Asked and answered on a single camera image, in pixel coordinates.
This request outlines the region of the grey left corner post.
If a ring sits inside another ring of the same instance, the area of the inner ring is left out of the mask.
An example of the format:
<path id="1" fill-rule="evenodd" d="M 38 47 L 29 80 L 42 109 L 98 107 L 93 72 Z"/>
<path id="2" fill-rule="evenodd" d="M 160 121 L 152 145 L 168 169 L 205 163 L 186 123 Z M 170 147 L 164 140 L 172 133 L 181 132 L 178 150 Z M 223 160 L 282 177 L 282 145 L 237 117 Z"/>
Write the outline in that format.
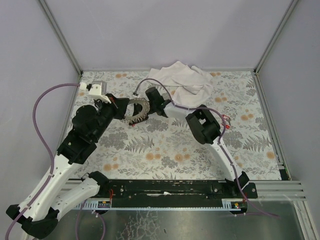
<path id="1" fill-rule="evenodd" d="M 68 44 L 52 10 L 50 9 L 50 6 L 48 5 L 46 0 L 37 0 L 36 1 L 41 8 L 44 16 L 46 17 L 51 29 L 53 30 L 55 36 L 57 37 L 57 40 L 59 41 L 64 53 L 66 54 L 68 60 L 70 61 L 73 69 L 77 73 L 78 76 L 81 76 L 83 73 L 83 70 L 78 63 L 72 49 L 70 48 L 70 45 Z"/>

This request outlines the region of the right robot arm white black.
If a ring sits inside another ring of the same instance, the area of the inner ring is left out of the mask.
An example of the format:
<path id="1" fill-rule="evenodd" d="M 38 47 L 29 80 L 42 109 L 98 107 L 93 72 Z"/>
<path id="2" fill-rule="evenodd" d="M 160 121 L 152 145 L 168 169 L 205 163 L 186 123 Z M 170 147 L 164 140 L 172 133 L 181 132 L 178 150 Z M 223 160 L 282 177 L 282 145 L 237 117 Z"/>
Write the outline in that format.
<path id="1" fill-rule="evenodd" d="M 165 100 L 155 87 L 146 90 L 145 94 L 151 113 L 187 122 L 195 140 L 205 145 L 214 159 L 219 161 L 227 182 L 233 183 L 241 191 L 248 185 L 249 177 L 233 160 L 223 140 L 225 130 L 221 130 L 211 109 L 205 105 L 196 108 L 179 107 L 171 100 Z"/>

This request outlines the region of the white crumpled cloth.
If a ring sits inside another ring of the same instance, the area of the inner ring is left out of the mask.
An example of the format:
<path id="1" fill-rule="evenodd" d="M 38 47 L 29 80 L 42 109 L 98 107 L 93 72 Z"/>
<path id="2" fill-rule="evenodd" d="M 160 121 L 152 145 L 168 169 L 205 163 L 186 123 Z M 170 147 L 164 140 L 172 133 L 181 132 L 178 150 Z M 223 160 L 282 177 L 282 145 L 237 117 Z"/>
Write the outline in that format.
<path id="1" fill-rule="evenodd" d="M 213 92 L 213 77 L 197 66 L 176 61 L 168 67 L 152 68 L 148 74 L 165 87 L 175 87 L 173 102 L 184 107 L 196 108 L 204 104 Z"/>

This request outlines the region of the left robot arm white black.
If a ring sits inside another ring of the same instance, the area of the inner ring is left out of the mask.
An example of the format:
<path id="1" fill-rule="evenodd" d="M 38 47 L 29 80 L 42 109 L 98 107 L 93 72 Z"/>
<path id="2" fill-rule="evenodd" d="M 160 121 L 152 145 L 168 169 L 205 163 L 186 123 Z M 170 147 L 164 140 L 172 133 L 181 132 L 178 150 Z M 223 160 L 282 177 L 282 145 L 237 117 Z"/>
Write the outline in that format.
<path id="1" fill-rule="evenodd" d="M 107 97 L 111 98 L 110 102 L 95 100 L 94 105 L 83 105 L 77 109 L 72 119 L 72 129 L 58 147 L 52 167 L 29 197 L 6 210 L 6 214 L 19 223 L 28 235 L 44 239 L 74 207 L 88 198 L 110 195 L 110 181 L 99 171 L 91 172 L 74 189 L 59 194 L 70 176 L 95 151 L 112 120 L 124 119 L 130 100 L 116 98 L 110 93 Z"/>

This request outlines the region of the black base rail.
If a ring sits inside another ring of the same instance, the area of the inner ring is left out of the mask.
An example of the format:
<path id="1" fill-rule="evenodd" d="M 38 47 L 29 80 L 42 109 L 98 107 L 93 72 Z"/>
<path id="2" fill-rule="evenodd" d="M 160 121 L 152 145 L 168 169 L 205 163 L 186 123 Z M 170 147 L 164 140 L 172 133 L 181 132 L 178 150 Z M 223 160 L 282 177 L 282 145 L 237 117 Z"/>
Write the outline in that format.
<path id="1" fill-rule="evenodd" d="M 94 196 L 98 200 L 111 197 L 116 201 L 163 201 L 194 203 L 196 200 L 257 199 L 256 185 L 248 183 L 242 190 L 233 182 L 219 180 L 125 180 L 110 179 Z"/>

